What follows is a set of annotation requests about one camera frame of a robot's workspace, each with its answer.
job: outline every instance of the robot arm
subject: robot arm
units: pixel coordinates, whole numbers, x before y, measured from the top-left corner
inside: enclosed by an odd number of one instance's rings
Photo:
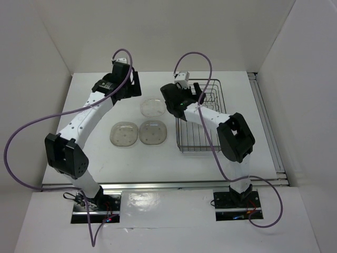
[[[129,67],[126,59],[114,62],[112,72],[94,85],[84,106],[90,106],[111,94],[126,78]],[[89,201],[98,207],[109,202],[108,196],[103,195],[102,187],[87,170],[89,160],[83,148],[98,122],[118,100],[142,94],[138,73],[134,70],[133,82],[129,78],[110,99],[78,113],[58,134],[50,133],[45,138],[48,164],[67,177],[75,187],[82,189]]]
[[[167,84],[161,88],[167,110],[176,118],[187,122],[202,124],[197,101],[202,93],[199,84],[194,83],[193,94],[188,84],[189,73],[180,72],[175,77],[174,84]],[[249,159],[255,143],[244,117],[223,114],[201,106],[204,122],[208,129],[216,131],[219,136],[222,153],[232,161],[230,177],[235,179],[249,176]],[[252,190],[250,179],[231,182],[230,191],[238,201],[244,199]]]

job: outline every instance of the white wall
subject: white wall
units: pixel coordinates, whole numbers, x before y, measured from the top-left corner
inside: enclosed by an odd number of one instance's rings
[[[2,0],[0,24],[0,245],[1,252],[13,252],[31,192],[6,172],[3,148],[22,124],[61,110],[71,76],[29,1]],[[11,145],[9,162],[23,181],[40,184],[46,165],[44,137],[57,122],[33,126]]]
[[[140,71],[169,71],[202,51],[215,70],[257,71],[294,0],[34,0],[71,72],[110,71],[129,49]],[[182,67],[205,70],[189,58]]]
[[[337,248],[337,0],[297,0],[258,82],[323,253]]]

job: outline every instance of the white panel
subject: white panel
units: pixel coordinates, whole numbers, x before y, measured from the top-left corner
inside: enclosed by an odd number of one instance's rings
[[[322,252],[335,252],[336,6],[297,0],[257,77],[289,179]]]
[[[105,73],[75,73],[69,89],[64,111],[81,107],[92,86]],[[191,78],[208,77],[208,72],[191,72]],[[223,180],[212,152],[182,154],[176,143],[175,118],[167,111],[156,117],[167,127],[167,139],[160,145],[145,145],[137,140],[131,147],[116,147],[111,144],[111,127],[120,121],[129,121],[140,126],[149,120],[140,112],[145,98],[162,98],[160,87],[173,81],[172,72],[139,72],[142,96],[118,101],[89,136],[84,152],[89,158],[89,170],[99,183],[118,182],[174,182]],[[246,72],[214,72],[219,79],[229,114],[240,112],[245,117],[256,144],[251,157],[251,174],[275,179],[275,167],[255,104]],[[59,129],[73,118],[61,118]],[[218,153],[225,172],[231,170],[229,160]],[[45,184],[68,183],[68,180],[48,167]]]
[[[1,1],[0,24],[0,245],[1,252],[13,252],[31,192],[6,172],[3,148],[24,123],[61,110],[70,73],[29,1]],[[41,182],[44,138],[57,122],[40,123],[12,142],[9,163],[23,181]]]
[[[123,192],[120,222],[125,228],[209,226],[216,222],[213,198],[212,189]]]
[[[168,71],[188,51],[215,70],[257,71],[294,0],[34,0],[72,72],[109,71],[129,49],[141,71]],[[188,59],[189,70],[204,62]]]
[[[273,228],[256,229],[247,220],[215,221],[214,213],[211,214],[213,222],[202,224],[202,220],[208,220],[206,216],[210,214],[197,214],[195,210],[195,217],[200,221],[194,226],[181,224],[170,228],[149,226],[137,229],[122,222],[106,224],[98,233],[94,249],[90,244],[87,224],[70,224],[71,201],[64,200],[61,192],[34,193],[15,252],[319,253],[298,189],[278,189],[284,201],[284,216]],[[255,222],[266,225],[277,218],[280,204],[271,188],[263,187],[259,193],[264,220]],[[208,193],[200,192],[199,201],[203,204],[205,200],[202,198],[207,196]],[[186,210],[181,211],[177,219],[189,220],[187,210],[191,206],[183,204],[183,207]],[[166,215],[160,212],[153,215],[156,215],[153,219],[157,221],[166,219]],[[94,232],[97,227],[98,224],[93,225]]]

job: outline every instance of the white table surface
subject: white table surface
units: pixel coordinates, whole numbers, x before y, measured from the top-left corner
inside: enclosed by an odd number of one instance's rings
[[[63,111],[82,107],[92,86],[104,73],[75,73]],[[118,101],[99,122],[84,148],[90,165],[89,171],[99,183],[117,182],[174,182],[222,180],[210,152],[198,156],[182,154],[176,144],[175,118],[167,111],[152,118],[167,126],[167,139],[160,145],[145,145],[139,139],[131,147],[120,148],[111,144],[111,127],[120,121],[130,121],[140,127],[149,118],[140,112],[140,103],[146,98],[162,98],[160,87],[173,81],[172,72],[140,72],[142,96]],[[207,78],[208,72],[191,72],[190,78]],[[225,99],[227,113],[241,113],[255,139],[251,155],[251,175],[275,179],[276,172],[272,156],[262,127],[261,119],[246,72],[214,72],[212,78],[219,79]],[[61,118],[58,131],[65,127],[73,115]],[[219,153],[223,169],[229,161]],[[43,184],[68,183],[68,180],[47,166]]]
[[[104,225],[95,248],[87,224],[70,224],[73,203],[63,199],[62,192],[33,193],[15,252],[319,253],[298,188],[278,190],[283,217],[268,229],[255,228],[247,220],[215,221],[209,190],[160,191],[152,196],[123,192],[121,223]],[[127,201],[131,194],[132,205]],[[277,218],[280,204],[270,187],[259,188],[259,194],[264,220],[255,222],[266,225]]]

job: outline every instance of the metal wire rack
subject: metal wire rack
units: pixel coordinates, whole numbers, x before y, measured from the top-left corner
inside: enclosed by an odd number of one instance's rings
[[[207,79],[190,79],[190,87],[194,91],[193,83],[199,83],[203,90],[206,86]],[[218,79],[211,79],[206,89],[206,98],[203,106],[217,112],[226,113],[225,101],[223,98],[221,82]],[[206,134],[202,125],[185,122],[181,119],[175,119],[175,130],[177,146],[182,152],[194,151],[211,151],[207,141]],[[209,131],[212,143],[216,151],[220,151],[220,143],[216,132]]]

